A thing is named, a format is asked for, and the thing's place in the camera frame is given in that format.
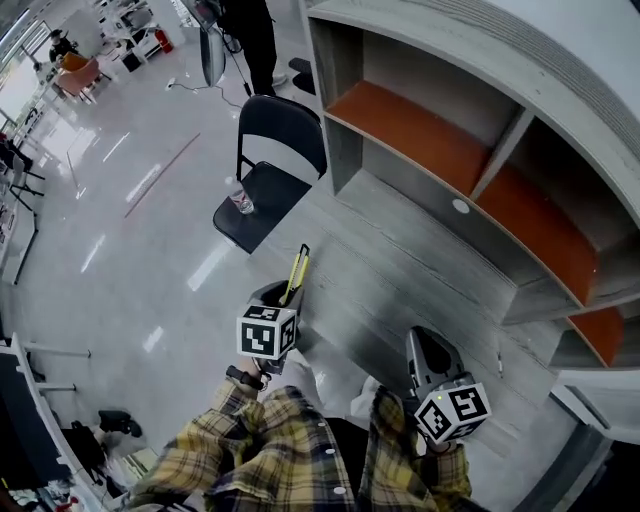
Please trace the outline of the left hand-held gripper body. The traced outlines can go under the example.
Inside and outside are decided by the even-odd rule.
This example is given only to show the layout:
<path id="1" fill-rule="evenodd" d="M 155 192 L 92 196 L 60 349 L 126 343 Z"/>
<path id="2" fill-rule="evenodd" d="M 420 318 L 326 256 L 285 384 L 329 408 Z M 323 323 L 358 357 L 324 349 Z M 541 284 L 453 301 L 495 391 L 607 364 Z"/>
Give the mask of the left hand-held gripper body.
<path id="1" fill-rule="evenodd" d="M 263 373 L 281 374 L 297 338 L 294 309 L 249 304 L 236 319 L 236 348 L 255 359 Z"/>

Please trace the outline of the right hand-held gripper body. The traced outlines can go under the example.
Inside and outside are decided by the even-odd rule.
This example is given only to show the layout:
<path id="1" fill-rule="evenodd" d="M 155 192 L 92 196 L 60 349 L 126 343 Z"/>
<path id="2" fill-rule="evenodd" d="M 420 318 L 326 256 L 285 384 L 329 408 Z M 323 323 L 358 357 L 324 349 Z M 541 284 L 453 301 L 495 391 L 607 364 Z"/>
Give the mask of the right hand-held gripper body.
<path id="1" fill-rule="evenodd" d="M 464 372 L 430 391 L 414 418 L 421 434 L 443 444 L 470 436 L 491 415 L 484 386 Z"/>

